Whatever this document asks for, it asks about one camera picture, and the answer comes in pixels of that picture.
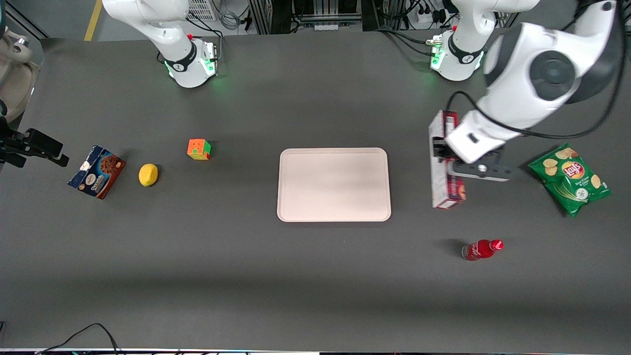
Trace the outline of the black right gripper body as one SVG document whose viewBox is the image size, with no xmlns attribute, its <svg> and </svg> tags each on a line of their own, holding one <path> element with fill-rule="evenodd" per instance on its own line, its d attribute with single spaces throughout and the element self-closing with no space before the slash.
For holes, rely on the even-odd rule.
<svg viewBox="0 0 631 355">
<path fill-rule="evenodd" d="M 0 117 L 0 164 L 10 164 L 16 168 L 25 165 L 26 158 L 20 155 L 22 148 L 21 134 L 13 130 L 4 115 Z"/>
</svg>

